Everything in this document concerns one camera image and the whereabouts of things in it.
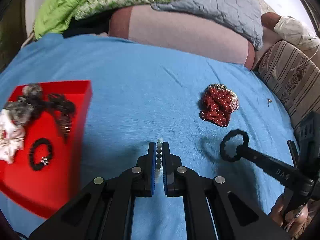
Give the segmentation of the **right hand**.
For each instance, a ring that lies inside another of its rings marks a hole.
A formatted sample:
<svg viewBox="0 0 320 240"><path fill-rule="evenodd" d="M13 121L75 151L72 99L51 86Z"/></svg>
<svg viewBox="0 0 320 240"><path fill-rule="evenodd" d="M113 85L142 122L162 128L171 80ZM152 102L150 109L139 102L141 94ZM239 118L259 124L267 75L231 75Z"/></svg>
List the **right hand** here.
<svg viewBox="0 0 320 240"><path fill-rule="evenodd" d="M279 226L283 226L284 222L287 222L289 226L288 234L292 239L298 239L303 233L306 226L310 223L308 219L308 207L304 205L296 210L290 211L286 214L285 218L282 216L284 210L284 194L281 194L274 206L272 206L269 217L276 222Z"/></svg>

